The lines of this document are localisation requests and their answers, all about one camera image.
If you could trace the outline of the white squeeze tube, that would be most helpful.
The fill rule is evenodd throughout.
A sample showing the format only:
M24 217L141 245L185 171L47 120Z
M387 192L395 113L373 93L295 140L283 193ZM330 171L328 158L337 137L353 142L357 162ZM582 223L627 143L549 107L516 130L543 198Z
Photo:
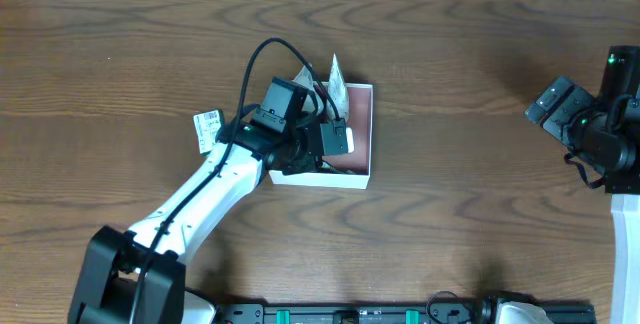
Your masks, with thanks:
M327 89L329 97L336 106L339 117L347 121L350 107L349 93L336 55L333 55Z

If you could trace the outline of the clear pump bottle dark liquid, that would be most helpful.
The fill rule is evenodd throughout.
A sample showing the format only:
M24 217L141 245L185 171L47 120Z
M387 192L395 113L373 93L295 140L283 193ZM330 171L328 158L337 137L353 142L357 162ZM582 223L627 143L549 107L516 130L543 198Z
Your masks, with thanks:
M303 66L300 72L294 77L293 81L305 87L309 91L305 98L302 109L305 112L312 113L316 109L316 106L314 104L315 89L310 71L305 66Z

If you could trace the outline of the white green sachet packet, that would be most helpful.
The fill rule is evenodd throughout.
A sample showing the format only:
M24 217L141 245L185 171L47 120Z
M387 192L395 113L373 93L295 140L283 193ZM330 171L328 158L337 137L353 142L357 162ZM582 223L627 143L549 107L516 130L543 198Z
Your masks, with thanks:
M221 110L212 110L193 116L193 123L198 140L199 153L208 155L217 143L219 131L225 125L225 119Z

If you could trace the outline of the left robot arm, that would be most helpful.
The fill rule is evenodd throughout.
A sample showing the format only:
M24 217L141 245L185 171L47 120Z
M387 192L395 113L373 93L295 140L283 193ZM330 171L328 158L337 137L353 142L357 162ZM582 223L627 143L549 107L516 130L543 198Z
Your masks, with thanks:
M226 213L269 169L314 164L308 127L273 131L252 121L222 131L202 166L159 208L127 231L90 240L71 323L211 323L216 307L185 288L186 269Z

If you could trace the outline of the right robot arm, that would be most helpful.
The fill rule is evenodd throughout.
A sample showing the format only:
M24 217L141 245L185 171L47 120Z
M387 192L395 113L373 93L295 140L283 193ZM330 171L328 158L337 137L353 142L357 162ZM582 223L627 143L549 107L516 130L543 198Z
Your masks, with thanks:
M615 257L610 321L639 324L639 48L612 46L600 92L574 125L572 151L611 195Z

